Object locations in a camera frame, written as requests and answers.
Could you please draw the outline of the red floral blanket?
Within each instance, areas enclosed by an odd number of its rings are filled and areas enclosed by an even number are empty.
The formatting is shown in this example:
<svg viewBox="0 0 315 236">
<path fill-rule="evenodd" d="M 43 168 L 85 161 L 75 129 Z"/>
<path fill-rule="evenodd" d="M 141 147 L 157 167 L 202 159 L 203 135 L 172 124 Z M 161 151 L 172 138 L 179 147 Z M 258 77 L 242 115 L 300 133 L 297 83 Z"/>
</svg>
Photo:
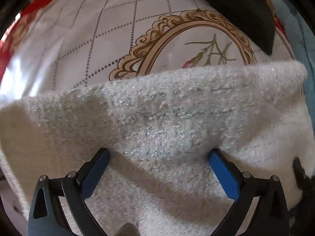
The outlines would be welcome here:
<svg viewBox="0 0 315 236">
<path fill-rule="evenodd" d="M 54 0 L 1 0 L 1 77 L 31 24 Z"/>
</svg>

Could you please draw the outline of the blue quilt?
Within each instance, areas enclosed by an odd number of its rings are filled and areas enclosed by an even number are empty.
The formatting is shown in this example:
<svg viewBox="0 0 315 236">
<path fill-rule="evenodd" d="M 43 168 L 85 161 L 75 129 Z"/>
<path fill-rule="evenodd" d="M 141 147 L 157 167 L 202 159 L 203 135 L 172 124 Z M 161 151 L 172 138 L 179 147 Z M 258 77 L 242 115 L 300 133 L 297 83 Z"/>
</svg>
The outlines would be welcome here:
<svg viewBox="0 0 315 236">
<path fill-rule="evenodd" d="M 314 34 L 288 0 L 271 0 L 275 14 L 283 25 L 295 58 L 308 73 L 304 91 L 309 105 L 314 105 Z"/>
</svg>

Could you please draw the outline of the white grid floral cloth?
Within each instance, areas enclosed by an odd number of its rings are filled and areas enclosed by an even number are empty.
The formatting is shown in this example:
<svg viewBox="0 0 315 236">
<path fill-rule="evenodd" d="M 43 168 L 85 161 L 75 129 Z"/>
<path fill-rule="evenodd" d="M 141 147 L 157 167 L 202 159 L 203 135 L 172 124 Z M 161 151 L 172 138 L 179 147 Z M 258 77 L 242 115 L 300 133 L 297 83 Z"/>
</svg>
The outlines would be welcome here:
<svg viewBox="0 0 315 236">
<path fill-rule="evenodd" d="M 54 0 L 1 77 L 1 104 L 203 65 L 292 60 L 275 23 L 271 55 L 205 0 Z"/>
</svg>

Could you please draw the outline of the black folded garment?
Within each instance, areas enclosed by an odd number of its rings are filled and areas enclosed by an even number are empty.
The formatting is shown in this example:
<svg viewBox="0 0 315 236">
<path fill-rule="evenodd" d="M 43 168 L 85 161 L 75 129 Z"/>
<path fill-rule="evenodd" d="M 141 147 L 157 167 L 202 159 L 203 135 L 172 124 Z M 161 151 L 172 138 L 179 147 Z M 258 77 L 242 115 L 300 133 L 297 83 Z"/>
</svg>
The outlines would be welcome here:
<svg viewBox="0 0 315 236">
<path fill-rule="evenodd" d="M 275 24 L 266 0 L 205 0 L 246 34 L 263 52 L 272 54 Z"/>
</svg>

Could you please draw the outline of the white tweed jacket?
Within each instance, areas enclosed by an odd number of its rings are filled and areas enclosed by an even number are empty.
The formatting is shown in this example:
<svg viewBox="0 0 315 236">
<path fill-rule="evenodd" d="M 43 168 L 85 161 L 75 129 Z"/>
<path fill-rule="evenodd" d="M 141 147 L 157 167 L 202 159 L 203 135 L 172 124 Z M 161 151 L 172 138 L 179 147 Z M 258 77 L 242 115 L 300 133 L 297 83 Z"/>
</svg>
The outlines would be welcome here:
<svg viewBox="0 0 315 236">
<path fill-rule="evenodd" d="M 215 147 L 255 177 L 314 171 L 314 133 L 297 61 L 167 71 L 23 98 L 1 107 L 1 164 L 28 214 L 37 179 L 79 169 L 99 148 L 109 168 L 87 206 L 109 235 L 209 235 L 232 201 L 207 166 Z"/>
</svg>

